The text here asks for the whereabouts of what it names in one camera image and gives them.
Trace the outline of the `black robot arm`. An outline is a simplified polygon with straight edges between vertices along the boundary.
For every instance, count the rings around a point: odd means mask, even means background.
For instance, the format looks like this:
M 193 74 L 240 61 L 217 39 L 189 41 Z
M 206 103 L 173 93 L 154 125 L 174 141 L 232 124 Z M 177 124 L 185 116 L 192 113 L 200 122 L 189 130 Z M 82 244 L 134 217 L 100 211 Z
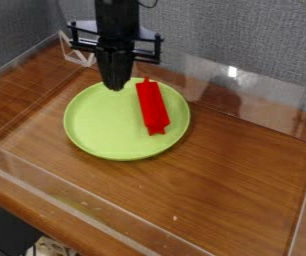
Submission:
M 70 48 L 94 54 L 102 83 L 120 91 L 133 62 L 160 63 L 162 38 L 140 26 L 138 0 L 94 0 L 94 20 L 72 20 Z

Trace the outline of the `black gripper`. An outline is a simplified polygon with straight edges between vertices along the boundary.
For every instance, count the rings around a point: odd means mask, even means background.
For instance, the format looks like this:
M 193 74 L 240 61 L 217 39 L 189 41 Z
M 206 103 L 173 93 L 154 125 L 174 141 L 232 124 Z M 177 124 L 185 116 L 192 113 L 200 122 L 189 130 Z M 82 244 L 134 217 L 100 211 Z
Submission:
M 68 23 L 72 38 L 70 48 L 86 52 L 96 52 L 97 65 L 102 82 L 109 90 L 120 91 L 130 79 L 133 60 L 158 64 L 161 55 L 160 34 L 138 27 L 132 36 L 122 35 L 114 38 L 102 36 L 97 31 L 94 20 L 72 20 Z M 138 49 L 136 42 L 153 44 L 153 49 Z

